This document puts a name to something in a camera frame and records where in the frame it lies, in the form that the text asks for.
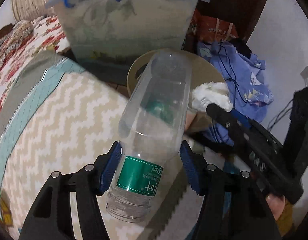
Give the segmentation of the person's right hand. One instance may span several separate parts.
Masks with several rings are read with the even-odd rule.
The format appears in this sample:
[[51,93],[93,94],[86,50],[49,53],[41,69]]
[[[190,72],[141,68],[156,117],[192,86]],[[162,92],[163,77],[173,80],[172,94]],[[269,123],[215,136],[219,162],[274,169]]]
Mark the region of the person's right hand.
[[278,197],[270,193],[266,197],[266,202],[273,214],[274,219],[278,220],[285,208],[285,197]]

